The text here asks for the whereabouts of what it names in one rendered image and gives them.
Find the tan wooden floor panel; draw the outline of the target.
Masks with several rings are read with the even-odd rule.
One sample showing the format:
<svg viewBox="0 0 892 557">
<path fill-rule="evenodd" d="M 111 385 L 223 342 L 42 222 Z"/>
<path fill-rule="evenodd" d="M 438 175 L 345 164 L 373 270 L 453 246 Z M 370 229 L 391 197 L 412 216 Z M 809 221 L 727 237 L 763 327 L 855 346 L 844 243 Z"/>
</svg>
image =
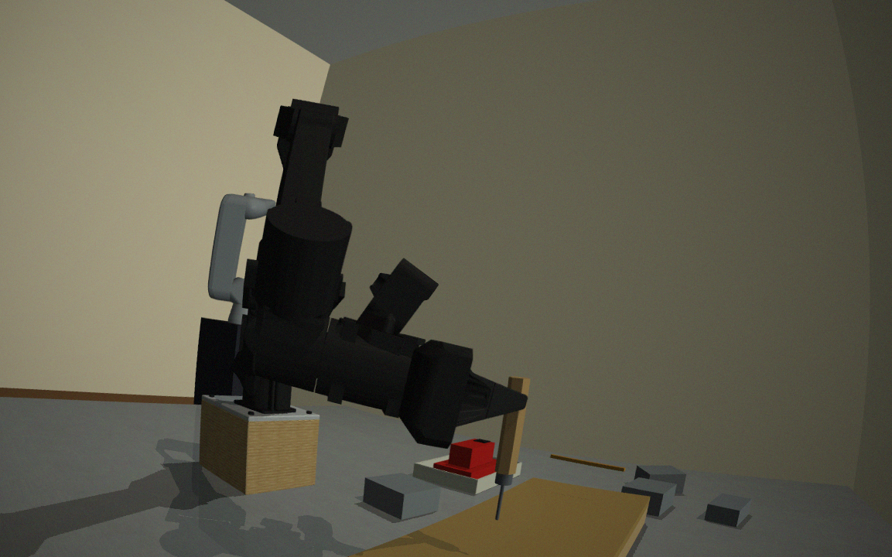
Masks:
<svg viewBox="0 0 892 557">
<path fill-rule="evenodd" d="M 626 557 L 649 496 L 531 478 L 459 514 L 349 557 Z"/>
</svg>

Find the brown thin flat bar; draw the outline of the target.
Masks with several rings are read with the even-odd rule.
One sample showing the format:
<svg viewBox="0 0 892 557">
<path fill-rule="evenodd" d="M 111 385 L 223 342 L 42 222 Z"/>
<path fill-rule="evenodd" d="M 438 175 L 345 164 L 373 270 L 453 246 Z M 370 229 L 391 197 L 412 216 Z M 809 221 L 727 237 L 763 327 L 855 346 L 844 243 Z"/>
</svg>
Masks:
<svg viewBox="0 0 892 557">
<path fill-rule="evenodd" d="M 558 459 L 558 460 L 566 460 L 567 462 L 570 461 L 570 462 L 573 462 L 573 463 L 576 463 L 576 464 L 585 464 L 585 465 L 590 465 L 590 466 L 600 466 L 600 468 L 602 468 L 602 466 L 603 466 L 603 468 L 605 468 L 605 469 L 607 468 L 607 469 L 615 470 L 615 471 L 622 471 L 622 472 L 624 472 L 625 469 L 626 469 L 626 468 L 624 468 L 623 466 L 610 466 L 610 465 L 607 465 L 607 464 L 599 464 L 599 463 L 594 463 L 594 462 L 590 462 L 590 461 L 586 461 L 586 460 L 579 460 L 579 459 L 573 459 L 573 458 L 569 458 L 569 457 L 562 457 L 562 456 L 558 456 L 558 455 L 554 455 L 554 454 L 551 454 L 551 458 Z"/>
</svg>

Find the awl with wooden handle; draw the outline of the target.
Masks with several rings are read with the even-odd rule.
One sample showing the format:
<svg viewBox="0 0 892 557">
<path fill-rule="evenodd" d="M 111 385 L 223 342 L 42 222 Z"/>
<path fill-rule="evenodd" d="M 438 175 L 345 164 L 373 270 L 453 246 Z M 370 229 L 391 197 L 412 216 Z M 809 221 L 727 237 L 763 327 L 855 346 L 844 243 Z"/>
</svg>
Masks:
<svg viewBox="0 0 892 557">
<path fill-rule="evenodd" d="M 530 378 L 509 377 L 508 387 L 529 396 Z M 497 453 L 495 471 L 495 483 L 501 484 L 497 504 L 496 521 L 500 516 L 500 505 L 503 500 L 504 486 L 512 483 L 512 478 L 517 469 L 518 454 L 520 451 L 526 406 L 524 409 L 515 410 L 504 415 L 500 429 L 500 442 Z"/>
</svg>

